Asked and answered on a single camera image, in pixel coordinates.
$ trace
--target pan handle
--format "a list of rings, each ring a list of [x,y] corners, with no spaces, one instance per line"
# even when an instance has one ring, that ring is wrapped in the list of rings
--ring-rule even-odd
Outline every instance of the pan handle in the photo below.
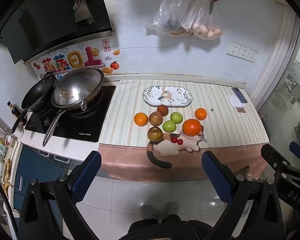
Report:
[[[86,111],[87,110],[87,103],[85,100],[81,101],[81,110]]]
[[[27,114],[27,110],[24,110],[20,116],[17,118],[16,122],[14,123],[14,126],[11,129],[11,133],[14,133],[17,129],[17,126],[19,125],[19,123],[21,122],[21,120],[25,117],[25,115]]]
[[[56,126],[58,124],[59,118],[61,117],[62,114],[64,114],[66,112],[66,109],[63,110],[62,112],[60,112],[55,119],[52,121],[51,125],[48,128],[48,131],[44,137],[44,141],[42,142],[42,146],[45,147],[47,142],[50,140],[52,134],[54,133]]]

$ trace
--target phone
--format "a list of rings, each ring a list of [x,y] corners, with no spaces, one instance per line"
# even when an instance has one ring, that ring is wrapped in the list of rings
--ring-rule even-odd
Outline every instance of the phone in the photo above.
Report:
[[[248,101],[245,99],[244,95],[241,93],[241,91],[238,88],[232,88],[233,92],[239,98],[241,103],[247,103]]]

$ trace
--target striped tablecloth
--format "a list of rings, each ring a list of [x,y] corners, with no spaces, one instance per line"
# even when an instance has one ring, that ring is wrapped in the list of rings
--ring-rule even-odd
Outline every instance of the striped tablecloth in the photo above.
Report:
[[[163,118],[163,122],[170,118],[172,112],[180,112],[185,121],[194,118],[194,111],[197,108],[203,107],[207,110],[207,118],[201,121],[207,142],[200,141],[200,148],[269,142],[261,120],[243,89],[241,92],[248,101],[245,107],[246,113],[238,113],[236,108],[231,106],[227,97],[234,95],[231,87],[164,80],[124,80],[120,81],[114,92],[103,124],[100,143],[146,147],[149,142],[147,131],[151,124],[139,127],[133,122],[133,117],[138,112],[146,113],[149,116],[156,111],[156,107],[149,106],[142,98],[143,90],[150,86],[180,86],[192,94],[193,101],[187,107],[169,107],[169,114]],[[177,124],[176,132],[181,127],[182,123]]]

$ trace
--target oval plate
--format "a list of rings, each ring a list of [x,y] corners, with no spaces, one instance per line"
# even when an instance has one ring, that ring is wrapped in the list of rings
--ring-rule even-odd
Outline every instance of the oval plate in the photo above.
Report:
[[[183,87],[152,86],[143,91],[142,97],[151,106],[188,106],[192,102],[190,91]]]

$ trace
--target glass door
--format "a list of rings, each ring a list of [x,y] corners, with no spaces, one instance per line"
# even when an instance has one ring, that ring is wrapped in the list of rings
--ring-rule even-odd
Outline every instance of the glass door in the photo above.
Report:
[[[288,66],[259,114],[271,145],[300,168],[300,160],[289,150],[291,142],[300,146],[300,32]]]

